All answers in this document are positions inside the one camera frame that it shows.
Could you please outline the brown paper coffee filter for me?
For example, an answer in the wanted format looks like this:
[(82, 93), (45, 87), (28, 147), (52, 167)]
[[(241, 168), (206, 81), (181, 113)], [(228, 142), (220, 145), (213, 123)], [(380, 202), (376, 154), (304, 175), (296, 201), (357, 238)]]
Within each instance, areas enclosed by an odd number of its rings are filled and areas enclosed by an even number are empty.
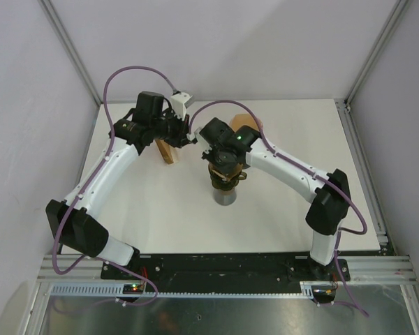
[(259, 131), (258, 124), (250, 114), (236, 114), (229, 123), (229, 126), (236, 132), (243, 126)]

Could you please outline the olive green plastic dripper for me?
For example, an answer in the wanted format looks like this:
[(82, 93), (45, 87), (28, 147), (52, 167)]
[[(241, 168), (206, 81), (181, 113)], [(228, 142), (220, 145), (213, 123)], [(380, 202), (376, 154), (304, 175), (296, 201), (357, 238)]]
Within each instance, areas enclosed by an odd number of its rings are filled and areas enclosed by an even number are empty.
[(210, 179), (211, 179), (213, 188), (221, 189), (223, 191), (229, 191), (235, 188), (239, 184), (240, 181), (244, 181), (244, 180), (231, 180), (229, 182), (222, 182), (222, 181), (217, 181), (215, 178), (211, 176), (210, 176)]

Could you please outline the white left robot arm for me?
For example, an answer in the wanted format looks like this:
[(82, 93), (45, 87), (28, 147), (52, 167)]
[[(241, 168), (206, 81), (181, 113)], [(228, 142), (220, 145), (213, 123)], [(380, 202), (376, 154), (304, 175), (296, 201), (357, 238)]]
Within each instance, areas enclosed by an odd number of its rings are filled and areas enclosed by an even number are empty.
[(134, 108), (112, 125), (109, 140), (80, 183), (62, 201), (50, 200), (45, 212), (56, 242), (91, 258), (116, 263), (124, 278), (140, 271), (139, 250), (110, 235), (98, 222), (110, 191), (146, 147), (163, 140), (171, 147), (189, 143), (187, 108), (193, 96), (177, 92), (170, 98), (143, 91)]

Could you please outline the orange coffee filter box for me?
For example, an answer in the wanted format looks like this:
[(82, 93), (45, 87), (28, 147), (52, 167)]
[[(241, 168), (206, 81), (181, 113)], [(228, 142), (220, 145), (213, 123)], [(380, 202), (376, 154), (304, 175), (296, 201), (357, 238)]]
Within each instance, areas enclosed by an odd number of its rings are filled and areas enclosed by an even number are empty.
[(155, 143), (165, 164), (172, 165), (179, 161), (177, 151), (174, 147), (170, 146), (164, 140), (155, 140)]

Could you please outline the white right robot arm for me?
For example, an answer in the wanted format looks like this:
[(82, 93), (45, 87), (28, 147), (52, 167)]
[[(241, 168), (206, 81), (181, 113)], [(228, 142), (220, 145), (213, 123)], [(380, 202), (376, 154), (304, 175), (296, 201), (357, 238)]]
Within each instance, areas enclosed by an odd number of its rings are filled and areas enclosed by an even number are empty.
[(346, 174), (339, 169), (332, 173), (317, 170), (293, 156), (284, 156), (248, 125), (234, 131), (213, 118), (194, 134), (204, 147), (202, 158), (209, 163), (213, 188), (230, 193), (246, 177), (244, 169), (256, 168), (283, 182), (310, 204), (305, 217), (313, 231), (308, 271), (316, 280), (326, 279), (334, 269), (339, 226), (349, 208)]

